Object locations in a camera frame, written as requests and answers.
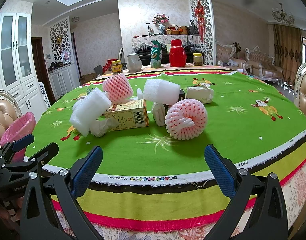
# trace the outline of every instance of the metal bolt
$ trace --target metal bolt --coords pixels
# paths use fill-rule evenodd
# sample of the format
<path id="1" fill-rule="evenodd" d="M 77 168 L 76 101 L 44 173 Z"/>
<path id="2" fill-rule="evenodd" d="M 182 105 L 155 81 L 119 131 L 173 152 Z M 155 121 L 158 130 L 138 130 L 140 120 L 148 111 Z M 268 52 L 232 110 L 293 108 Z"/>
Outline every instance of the metal bolt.
<path id="1" fill-rule="evenodd" d="M 270 173 L 270 177 L 271 177 L 272 179 L 276 179 L 278 176 L 277 176 L 275 173 L 271 172 L 271 173 Z"/>
<path id="2" fill-rule="evenodd" d="M 61 176 L 65 176 L 68 173 L 68 170 L 64 169 L 59 172 Z"/>
<path id="3" fill-rule="evenodd" d="M 37 173 L 33 172 L 33 174 L 31 175 L 31 179 L 36 179 L 37 178 Z"/>
<path id="4" fill-rule="evenodd" d="M 239 173 L 243 176 L 247 175 L 248 174 L 248 171 L 246 169 L 240 169 L 239 170 Z"/>

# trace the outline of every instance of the drawer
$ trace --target drawer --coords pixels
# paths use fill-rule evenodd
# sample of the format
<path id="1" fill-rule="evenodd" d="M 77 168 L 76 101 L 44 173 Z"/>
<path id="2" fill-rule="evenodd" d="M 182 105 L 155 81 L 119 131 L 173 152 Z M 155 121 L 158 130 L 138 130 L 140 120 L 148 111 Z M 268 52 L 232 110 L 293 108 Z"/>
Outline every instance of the drawer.
<path id="1" fill-rule="evenodd" d="M 35 89 L 39 88 L 37 80 L 35 78 L 27 80 L 27 81 L 23 82 L 21 85 L 22 85 L 22 88 L 23 88 L 23 91 L 24 91 L 24 95 L 26 95 L 26 96 L 29 93 L 31 93 L 32 91 L 34 91 Z"/>
<path id="2" fill-rule="evenodd" d="M 12 97 L 15 99 L 16 102 L 18 102 L 19 100 L 21 100 L 25 96 L 23 88 L 21 87 L 21 85 L 18 85 L 16 87 L 10 89 L 8 92 L 12 95 Z"/>

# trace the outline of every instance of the glass jar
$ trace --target glass jar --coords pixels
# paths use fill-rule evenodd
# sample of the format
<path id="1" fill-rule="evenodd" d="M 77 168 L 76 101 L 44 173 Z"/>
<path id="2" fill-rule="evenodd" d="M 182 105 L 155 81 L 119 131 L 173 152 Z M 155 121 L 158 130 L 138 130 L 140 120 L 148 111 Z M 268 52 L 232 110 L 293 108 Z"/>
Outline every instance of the glass jar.
<path id="1" fill-rule="evenodd" d="M 112 61 L 111 68 L 113 74 L 121 73 L 123 71 L 123 66 L 120 60 Z"/>
<path id="2" fill-rule="evenodd" d="M 202 53 L 193 53 L 193 65 L 194 66 L 203 66 Z"/>

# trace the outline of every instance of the barcode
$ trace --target barcode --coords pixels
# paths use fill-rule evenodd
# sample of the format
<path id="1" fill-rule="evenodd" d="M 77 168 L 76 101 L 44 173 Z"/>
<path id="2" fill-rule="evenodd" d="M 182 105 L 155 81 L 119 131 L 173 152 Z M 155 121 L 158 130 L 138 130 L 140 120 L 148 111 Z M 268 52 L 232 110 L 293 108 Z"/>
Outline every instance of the barcode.
<path id="1" fill-rule="evenodd" d="M 133 112 L 133 118 L 135 124 L 142 124 L 144 123 L 144 115 L 143 112 Z"/>

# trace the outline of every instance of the brown curtain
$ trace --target brown curtain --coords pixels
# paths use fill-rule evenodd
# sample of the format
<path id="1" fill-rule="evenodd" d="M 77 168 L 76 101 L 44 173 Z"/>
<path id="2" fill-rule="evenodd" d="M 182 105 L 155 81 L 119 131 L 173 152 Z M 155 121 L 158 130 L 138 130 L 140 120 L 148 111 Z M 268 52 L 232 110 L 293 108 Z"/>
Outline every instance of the brown curtain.
<path id="1" fill-rule="evenodd" d="M 298 28 L 274 24 L 275 65 L 283 68 L 283 82 L 294 87 L 302 64 L 302 36 Z"/>

